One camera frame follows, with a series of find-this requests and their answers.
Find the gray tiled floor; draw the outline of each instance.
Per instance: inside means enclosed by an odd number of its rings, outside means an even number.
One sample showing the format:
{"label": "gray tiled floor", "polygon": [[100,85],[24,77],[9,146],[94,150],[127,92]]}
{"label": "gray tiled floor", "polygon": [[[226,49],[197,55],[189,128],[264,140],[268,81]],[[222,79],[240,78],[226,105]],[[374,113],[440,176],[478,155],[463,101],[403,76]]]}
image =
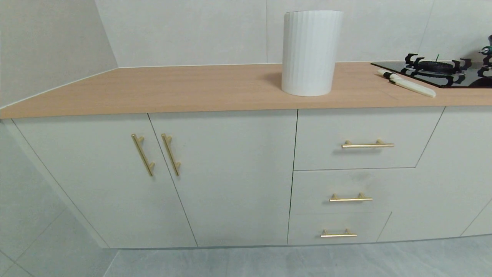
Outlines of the gray tiled floor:
{"label": "gray tiled floor", "polygon": [[105,277],[484,277],[492,235],[420,242],[120,250]]}

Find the kitchen knife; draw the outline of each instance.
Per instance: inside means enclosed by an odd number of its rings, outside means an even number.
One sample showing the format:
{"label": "kitchen knife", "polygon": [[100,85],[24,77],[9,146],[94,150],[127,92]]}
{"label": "kitchen knife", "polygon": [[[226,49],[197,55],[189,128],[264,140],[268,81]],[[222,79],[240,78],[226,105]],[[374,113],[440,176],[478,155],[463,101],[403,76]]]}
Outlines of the kitchen knife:
{"label": "kitchen knife", "polygon": [[436,95],[433,89],[426,88],[414,82],[405,80],[391,71],[379,69],[377,72],[381,76],[385,77],[386,79],[389,79],[390,83],[405,88],[407,90],[411,90],[413,92],[420,93],[422,95],[429,96],[432,98],[434,98]]}

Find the cabinet door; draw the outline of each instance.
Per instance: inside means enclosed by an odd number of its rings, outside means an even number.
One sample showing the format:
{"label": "cabinet door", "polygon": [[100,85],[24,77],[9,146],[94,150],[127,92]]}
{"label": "cabinet door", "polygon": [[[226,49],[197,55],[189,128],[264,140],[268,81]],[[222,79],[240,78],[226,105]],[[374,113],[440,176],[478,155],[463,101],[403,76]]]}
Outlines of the cabinet door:
{"label": "cabinet door", "polygon": [[492,198],[490,137],[492,107],[446,107],[379,241],[459,237]]}
{"label": "cabinet door", "polygon": [[[389,212],[293,214],[289,245],[376,242],[389,216]],[[345,235],[347,229],[357,236],[321,237],[324,230],[328,234]]]}
{"label": "cabinet door", "polygon": [[[293,214],[387,212],[408,209],[415,169],[294,171],[290,205]],[[330,201],[333,195],[339,201]],[[366,201],[342,199],[370,198]]]}
{"label": "cabinet door", "polygon": [[[443,109],[300,109],[294,169],[415,167]],[[349,145],[363,146],[377,141],[393,146],[350,148]]]}
{"label": "cabinet door", "polygon": [[[16,119],[111,248],[196,246],[147,114]],[[131,137],[144,137],[151,177]]]}
{"label": "cabinet door", "polygon": [[475,218],[462,236],[492,234],[492,201]]}
{"label": "cabinet door", "polygon": [[198,246],[287,243],[296,111],[150,115]]}

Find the drawer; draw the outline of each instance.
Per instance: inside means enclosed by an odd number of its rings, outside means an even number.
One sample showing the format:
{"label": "drawer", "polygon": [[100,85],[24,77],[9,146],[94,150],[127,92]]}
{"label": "drawer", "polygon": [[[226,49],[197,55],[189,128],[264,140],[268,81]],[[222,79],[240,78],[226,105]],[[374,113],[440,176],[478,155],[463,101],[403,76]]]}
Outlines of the drawer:
{"label": "drawer", "polygon": [[[294,170],[415,167],[443,109],[300,109]],[[342,149],[347,140],[394,147]]]}
{"label": "drawer", "polygon": [[[414,175],[414,168],[296,171],[291,214],[392,211],[412,203],[405,197]],[[356,199],[359,193],[372,200],[341,201]],[[334,194],[339,201],[330,201]]]}
{"label": "drawer", "polygon": [[[291,215],[288,244],[376,242],[390,214],[390,212],[357,212]],[[349,229],[350,233],[356,234],[357,236],[321,237],[324,230],[328,234],[343,235],[346,229]]]}

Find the backsplash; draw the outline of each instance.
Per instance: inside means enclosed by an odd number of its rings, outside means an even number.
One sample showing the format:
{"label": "backsplash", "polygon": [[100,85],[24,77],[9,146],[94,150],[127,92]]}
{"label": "backsplash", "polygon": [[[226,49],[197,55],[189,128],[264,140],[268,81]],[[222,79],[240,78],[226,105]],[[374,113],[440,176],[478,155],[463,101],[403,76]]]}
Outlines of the backsplash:
{"label": "backsplash", "polygon": [[0,30],[0,107],[116,67],[93,0],[1,0]]}
{"label": "backsplash", "polygon": [[338,61],[475,55],[491,0],[96,0],[119,67],[281,63],[288,11],[345,12]]}

